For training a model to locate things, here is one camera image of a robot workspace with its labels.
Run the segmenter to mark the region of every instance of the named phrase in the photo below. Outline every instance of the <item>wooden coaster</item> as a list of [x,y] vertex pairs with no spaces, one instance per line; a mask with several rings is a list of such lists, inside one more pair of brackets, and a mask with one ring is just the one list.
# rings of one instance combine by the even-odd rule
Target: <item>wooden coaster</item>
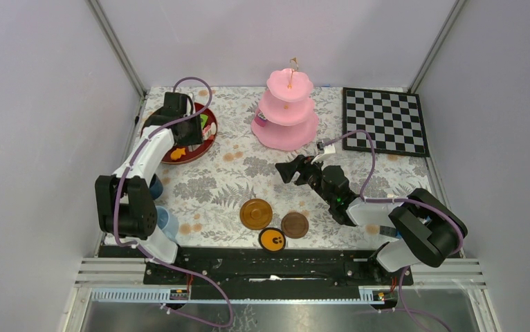
[[282,231],[289,238],[304,237],[309,228],[308,218],[301,213],[289,212],[282,219]]
[[259,244],[269,252],[278,252],[285,249],[285,236],[277,228],[265,228],[259,233]]
[[249,230],[262,230],[273,218],[271,205],[262,199],[251,199],[241,207],[241,222]]

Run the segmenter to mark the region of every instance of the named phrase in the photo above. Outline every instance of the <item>metal frame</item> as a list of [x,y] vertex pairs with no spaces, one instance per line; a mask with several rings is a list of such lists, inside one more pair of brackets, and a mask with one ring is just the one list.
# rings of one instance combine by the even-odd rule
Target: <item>metal frame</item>
[[[449,12],[435,42],[425,58],[416,77],[414,78],[409,92],[416,93],[422,80],[426,76],[430,65],[432,64],[441,45],[448,36],[450,29],[459,16],[462,8],[468,0],[456,0],[453,8]],[[131,62],[129,61],[124,48],[120,45],[116,34],[109,23],[102,6],[98,0],[86,0],[92,13],[102,29],[105,37],[111,45],[113,52],[118,58],[121,66],[125,70],[133,88],[139,94],[141,105],[136,117],[142,115],[144,101],[147,90],[140,81]],[[135,121],[131,132],[129,133],[129,144],[125,148],[125,155],[129,153],[134,143],[134,134],[137,123]],[[431,158],[426,158],[426,165],[429,172],[430,186],[436,197],[449,208],[450,204],[446,197],[446,192],[441,184],[441,177],[435,162]],[[73,289],[71,309],[66,314],[66,321],[63,331],[79,332],[82,329],[86,318],[87,309],[90,301],[95,300],[113,300],[105,299],[104,296],[116,297],[117,300],[139,297],[137,301],[156,301],[157,298],[140,294],[163,294],[166,290],[172,288],[184,288],[184,286],[157,286],[144,285],[143,277],[145,276],[144,259],[121,259],[121,258],[97,258],[98,249],[95,252],[95,258],[85,258],[75,282]],[[411,267],[414,274],[415,283],[413,286],[404,286],[407,289],[458,289],[463,288],[470,297],[473,305],[473,312],[477,319],[481,331],[501,331],[495,311],[491,306],[491,299],[486,287],[485,279],[481,272],[481,267],[476,259],[447,259],[441,267],[431,268],[423,264],[417,264]],[[332,304],[362,304],[368,302],[368,292],[382,289],[381,287],[360,287],[360,299],[352,301],[345,300],[328,300],[328,301],[301,301],[301,300],[280,300],[280,301],[259,301],[252,300],[250,303],[265,304],[301,304],[301,303],[332,303]],[[244,303],[246,300],[233,300],[233,303]],[[223,300],[210,301],[210,303],[224,303]]]
[[455,24],[455,21],[457,20],[459,14],[461,13],[461,10],[464,8],[467,2],[468,0],[456,0],[455,1],[453,8],[448,13],[446,20],[444,21],[444,24],[442,25],[442,28],[438,32],[438,35],[436,36],[436,39],[434,40],[432,47],[430,47],[430,50],[428,51],[428,55],[426,56],[426,58],[424,59],[424,62],[420,66],[420,70],[418,71],[418,73],[416,74],[416,77],[412,81],[412,85],[410,85],[410,88],[409,88],[410,93],[416,93],[416,91],[418,91],[418,88],[420,87],[420,84],[422,83],[424,76],[426,76],[426,73],[428,72],[430,65],[432,65],[432,62],[434,61],[436,54],[438,54],[438,51],[440,50],[440,47],[442,46],[442,44],[444,43],[444,40],[448,36],[450,29],[452,28],[453,24]]
[[[127,144],[125,145],[125,150],[122,153],[121,160],[126,160],[128,155],[131,153],[131,150],[133,149],[133,146],[136,141],[135,134],[137,132],[139,124],[142,122],[141,117],[143,116],[145,105],[147,104],[147,99],[148,99],[147,97],[148,95],[145,95],[140,98],[139,105],[136,109],[136,114],[133,117],[133,124],[129,130],[129,139],[127,141]],[[93,255],[94,257],[98,256],[98,251],[100,250],[100,244],[102,243],[102,241],[104,241],[104,232],[102,232],[99,228],[98,228],[98,232],[99,234],[98,234],[97,241],[95,243],[95,250],[94,250],[94,255]]]
[[[480,331],[501,331],[477,259],[447,259],[438,268],[424,264],[411,267],[414,285],[404,289],[464,289],[470,298]],[[90,301],[158,303],[165,294],[184,285],[144,285],[146,261],[143,258],[84,258],[75,282],[77,290],[64,331],[79,332]],[[360,299],[328,300],[232,300],[233,304],[372,304],[369,294],[380,286],[359,287]],[[224,304],[224,300],[193,301]]]
[[112,28],[112,25],[106,17],[106,14],[102,9],[102,5],[100,5],[100,2],[98,0],[86,0],[86,3],[88,4],[88,7],[90,7],[90,10],[96,18],[96,21],[100,25],[100,29],[104,33],[104,36],[110,44],[110,47],[112,47],[112,51],[120,62],[122,69],[125,70],[125,74],[127,74],[127,77],[129,78],[129,81],[131,82],[133,88],[139,94],[140,97],[145,97],[147,89],[145,88],[145,85],[141,82],[132,63],[127,57],[124,48],[122,47],[122,45],[120,45],[120,41],[118,40],[118,37],[116,37],[114,29]]

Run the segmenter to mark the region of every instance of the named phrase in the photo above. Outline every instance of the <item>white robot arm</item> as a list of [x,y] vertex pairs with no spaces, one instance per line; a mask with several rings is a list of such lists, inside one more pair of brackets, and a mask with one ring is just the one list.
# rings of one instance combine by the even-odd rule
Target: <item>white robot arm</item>
[[[113,232],[114,201],[116,195],[121,195],[119,235],[125,241],[142,244],[153,257],[167,263],[174,262],[178,247],[157,226],[157,213],[149,186],[159,163],[174,145],[202,143],[199,117],[161,129],[170,121],[189,116],[193,109],[193,95],[166,93],[163,107],[147,119],[140,140],[126,161],[112,175],[99,176],[95,183],[100,228]],[[118,193],[118,181],[127,168],[129,171],[123,190]]]
[[[332,153],[325,147],[322,156],[327,158],[327,154]],[[389,203],[366,203],[349,189],[349,180],[340,166],[322,167],[324,158],[299,155],[291,162],[275,164],[275,168],[285,183],[290,183],[295,173],[299,173],[294,183],[309,185],[328,203],[328,211],[341,225],[374,224],[396,228],[402,239],[385,243],[371,257],[383,272],[393,273],[419,262],[438,267],[457,248],[458,234],[437,213],[418,204],[396,203],[396,199],[381,200]],[[427,190],[418,188],[407,200],[441,211],[466,237],[465,225]]]

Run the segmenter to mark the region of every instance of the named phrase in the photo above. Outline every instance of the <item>checkerboard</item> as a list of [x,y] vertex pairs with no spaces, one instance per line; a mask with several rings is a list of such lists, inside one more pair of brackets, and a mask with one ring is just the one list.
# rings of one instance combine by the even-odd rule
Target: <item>checkerboard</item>
[[[342,132],[363,129],[373,138],[375,151],[428,157],[420,97],[367,89],[342,90]],[[371,151],[364,133],[344,138],[345,150]]]

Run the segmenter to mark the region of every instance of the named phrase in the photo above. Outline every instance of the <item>gray wall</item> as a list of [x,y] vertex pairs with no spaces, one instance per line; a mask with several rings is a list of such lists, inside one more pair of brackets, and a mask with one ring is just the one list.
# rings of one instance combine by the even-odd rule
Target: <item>gray wall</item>
[[0,331],[54,331],[137,97],[85,1],[0,1]]
[[530,331],[530,1],[469,1],[420,89],[504,331]]
[[454,0],[103,0],[147,86],[263,86],[298,57],[320,86],[409,86]]

